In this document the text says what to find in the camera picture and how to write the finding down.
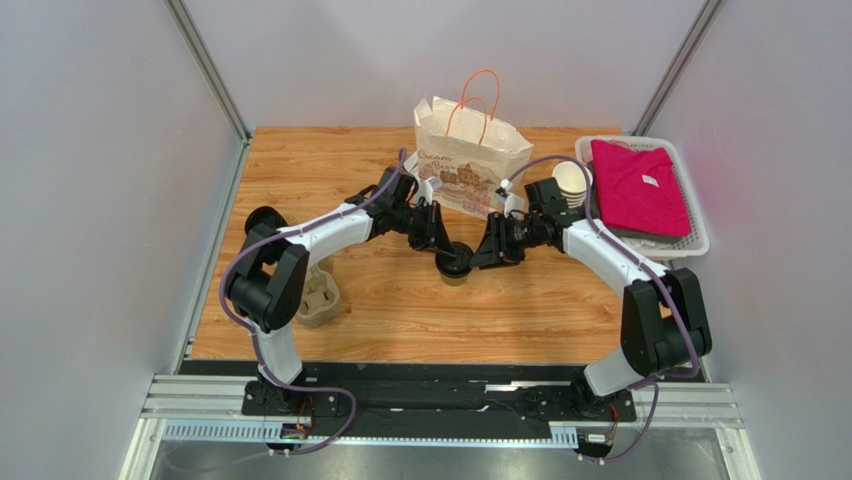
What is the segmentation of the black plastic cup lid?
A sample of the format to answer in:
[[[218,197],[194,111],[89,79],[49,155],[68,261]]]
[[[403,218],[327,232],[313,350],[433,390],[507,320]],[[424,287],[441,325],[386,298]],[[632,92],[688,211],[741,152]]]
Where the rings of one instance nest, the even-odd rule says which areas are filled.
[[[462,273],[462,272],[470,272],[472,268],[470,266],[470,261],[473,257],[473,251],[471,248],[463,242],[453,241],[453,255],[448,256],[444,254],[437,254],[435,256],[435,265],[438,269],[439,273],[441,272],[453,272],[453,273]]]

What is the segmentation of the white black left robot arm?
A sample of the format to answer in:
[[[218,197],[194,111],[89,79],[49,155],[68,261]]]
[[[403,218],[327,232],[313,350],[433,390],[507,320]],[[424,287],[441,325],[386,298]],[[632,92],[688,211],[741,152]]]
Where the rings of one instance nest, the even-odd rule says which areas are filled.
[[[405,235],[414,251],[433,253],[444,278],[469,275],[472,250],[451,241],[440,204],[402,165],[387,168],[377,184],[310,222],[289,226],[261,216],[251,223],[240,253],[223,273],[219,300],[250,335],[258,393],[268,406],[291,413],[313,391],[299,383],[303,363],[292,329],[309,269],[388,232]]]

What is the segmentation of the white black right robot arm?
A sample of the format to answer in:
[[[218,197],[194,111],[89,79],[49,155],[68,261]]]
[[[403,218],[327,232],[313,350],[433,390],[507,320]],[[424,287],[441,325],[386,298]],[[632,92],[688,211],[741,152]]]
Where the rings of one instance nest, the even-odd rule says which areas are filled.
[[[469,265],[492,269],[520,264],[530,248],[552,246],[581,262],[622,301],[619,345],[587,365],[577,381],[588,403],[609,399],[663,376],[692,378],[712,350],[708,315],[697,275],[651,261],[615,238],[599,220],[564,199],[552,178],[525,187],[529,210],[487,217]]]

